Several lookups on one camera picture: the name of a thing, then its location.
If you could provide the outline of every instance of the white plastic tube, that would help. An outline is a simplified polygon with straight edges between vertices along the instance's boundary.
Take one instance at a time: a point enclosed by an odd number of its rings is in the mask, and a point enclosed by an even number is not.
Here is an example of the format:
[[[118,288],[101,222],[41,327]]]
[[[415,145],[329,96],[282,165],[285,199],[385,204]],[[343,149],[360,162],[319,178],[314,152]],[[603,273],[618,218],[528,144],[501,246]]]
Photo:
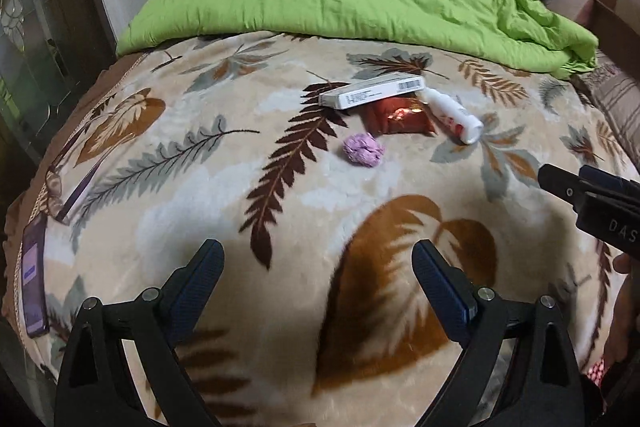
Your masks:
[[[420,99],[447,129],[462,143],[471,145],[482,135],[482,122],[447,94],[430,87],[417,92]]]

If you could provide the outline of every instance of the silver bolt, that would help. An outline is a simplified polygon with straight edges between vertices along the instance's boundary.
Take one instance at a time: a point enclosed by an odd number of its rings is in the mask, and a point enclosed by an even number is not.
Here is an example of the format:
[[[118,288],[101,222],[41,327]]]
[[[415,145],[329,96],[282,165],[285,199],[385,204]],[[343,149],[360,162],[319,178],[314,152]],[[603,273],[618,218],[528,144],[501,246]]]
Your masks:
[[[156,298],[158,298],[159,295],[160,295],[160,292],[158,291],[158,288],[147,288],[142,292],[142,300],[154,301],[156,300]]]
[[[82,303],[82,308],[84,308],[85,310],[90,310],[91,308],[95,308],[95,305],[97,303],[98,299],[96,299],[95,297],[89,297]]]
[[[551,295],[543,295],[540,298],[540,303],[546,308],[553,308],[556,305],[556,301]]]
[[[495,297],[495,292],[491,288],[483,286],[478,290],[478,297],[483,301],[492,301]]]

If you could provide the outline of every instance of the crumpled purple paper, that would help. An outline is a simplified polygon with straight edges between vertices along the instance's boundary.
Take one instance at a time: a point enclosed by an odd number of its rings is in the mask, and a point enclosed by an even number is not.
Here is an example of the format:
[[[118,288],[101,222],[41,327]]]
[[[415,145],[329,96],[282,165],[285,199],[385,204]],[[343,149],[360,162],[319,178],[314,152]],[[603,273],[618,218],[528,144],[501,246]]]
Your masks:
[[[380,145],[368,132],[360,132],[348,137],[342,144],[347,158],[360,165],[375,167],[380,165],[384,146]]]

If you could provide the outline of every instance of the floral blanket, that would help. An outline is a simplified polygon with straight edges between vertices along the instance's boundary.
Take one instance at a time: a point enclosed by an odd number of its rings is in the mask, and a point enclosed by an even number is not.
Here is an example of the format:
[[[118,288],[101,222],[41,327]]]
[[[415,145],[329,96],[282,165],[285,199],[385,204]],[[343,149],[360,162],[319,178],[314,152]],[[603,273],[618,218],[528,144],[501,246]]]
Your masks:
[[[480,141],[388,135],[380,166],[348,163],[342,140],[362,120],[319,107],[318,95],[389,71],[459,99],[484,122]],[[543,74],[386,42],[270,32],[178,42],[137,61],[52,165],[32,216],[90,183],[62,223],[49,217],[48,335],[27,338],[15,285],[21,337],[56,376],[85,297],[159,287],[212,237],[225,270],[177,353],[224,425],[411,426],[460,353],[412,273],[419,239],[505,298],[551,293],[578,363],[600,356],[615,253],[538,187],[546,162],[635,172],[580,87]]]

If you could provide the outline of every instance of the finger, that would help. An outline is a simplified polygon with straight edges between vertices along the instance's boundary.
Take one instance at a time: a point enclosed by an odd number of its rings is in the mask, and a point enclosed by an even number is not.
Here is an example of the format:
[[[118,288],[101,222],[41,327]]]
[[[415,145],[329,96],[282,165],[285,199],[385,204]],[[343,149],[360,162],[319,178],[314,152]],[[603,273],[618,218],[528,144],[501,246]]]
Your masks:
[[[618,273],[631,273],[631,256],[623,253],[613,260],[613,269]]]
[[[613,306],[613,320],[609,329],[609,337],[604,346],[605,369],[615,362],[626,359],[629,334],[635,326],[634,305],[631,299],[631,277],[627,277],[620,288],[616,304]]]

